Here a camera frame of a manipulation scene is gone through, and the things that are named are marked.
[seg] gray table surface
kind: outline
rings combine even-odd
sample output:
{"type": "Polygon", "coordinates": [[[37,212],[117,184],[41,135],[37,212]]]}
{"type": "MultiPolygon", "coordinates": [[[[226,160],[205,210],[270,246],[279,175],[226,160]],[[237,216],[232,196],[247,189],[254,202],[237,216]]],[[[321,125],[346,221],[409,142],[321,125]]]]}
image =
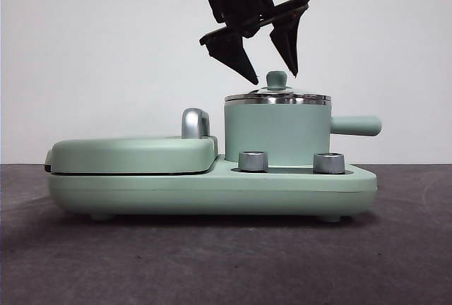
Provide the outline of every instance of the gray table surface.
{"type": "Polygon", "coordinates": [[[452,304],[452,165],[363,166],[371,210],[311,217],[68,215],[40,165],[1,166],[7,304],[452,304]]]}

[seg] cooking pot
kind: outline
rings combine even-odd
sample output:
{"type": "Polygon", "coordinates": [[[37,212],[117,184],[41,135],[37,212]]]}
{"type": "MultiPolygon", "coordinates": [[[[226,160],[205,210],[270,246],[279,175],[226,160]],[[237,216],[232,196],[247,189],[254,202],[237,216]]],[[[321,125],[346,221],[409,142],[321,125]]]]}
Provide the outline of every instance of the cooking pot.
{"type": "Polygon", "coordinates": [[[270,165],[312,165],[315,154],[330,151],[331,133],[380,133],[377,117],[331,117],[331,97],[295,92],[286,84],[287,74],[273,71],[267,87],[226,97],[226,160],[237,162],[244,151],[265,151],[270,165]]]}

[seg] lid knob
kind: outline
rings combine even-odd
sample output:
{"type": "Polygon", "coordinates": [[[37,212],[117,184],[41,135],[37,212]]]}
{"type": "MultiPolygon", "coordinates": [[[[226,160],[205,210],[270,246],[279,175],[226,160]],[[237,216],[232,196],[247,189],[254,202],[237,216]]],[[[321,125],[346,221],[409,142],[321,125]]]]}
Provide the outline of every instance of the lid knob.
{"type": "Polygon", "coordinates": [[[287,74],[284,71],[271,71],[267,74],[267,88],[269,90],[285,90],[287,88],[287,74]]]}

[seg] silver knob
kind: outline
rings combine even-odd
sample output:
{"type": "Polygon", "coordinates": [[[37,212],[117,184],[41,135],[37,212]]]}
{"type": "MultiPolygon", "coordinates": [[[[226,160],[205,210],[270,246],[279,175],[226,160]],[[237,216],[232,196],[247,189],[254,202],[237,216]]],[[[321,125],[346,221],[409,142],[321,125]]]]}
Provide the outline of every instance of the silver knob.
{"type": "Polygon", "coordinates": [[[239,153],[239,169],[245,172],[267,172],[267,152],[245,151],[239,153]]]}
{"type": "Polygon", "coordinates": [[[344,155],[340,153],[319,153],[314,155],[314,172],[322,174],[345,173],[344,155]]]}

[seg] pot lid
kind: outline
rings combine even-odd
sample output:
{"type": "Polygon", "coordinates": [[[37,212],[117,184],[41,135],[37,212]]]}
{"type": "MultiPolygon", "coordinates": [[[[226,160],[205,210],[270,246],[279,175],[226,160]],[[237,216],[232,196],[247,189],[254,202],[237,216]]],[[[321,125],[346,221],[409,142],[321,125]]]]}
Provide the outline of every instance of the pot lid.
{"type": "Polygon", "coordinates": [[[242,95],[230,95],[226,103],[234,104],[322,104],[330,105],[331,97],[296,91],[287,86],[284,71],[271,71],[267,74],[267,86],[242,95]]]}

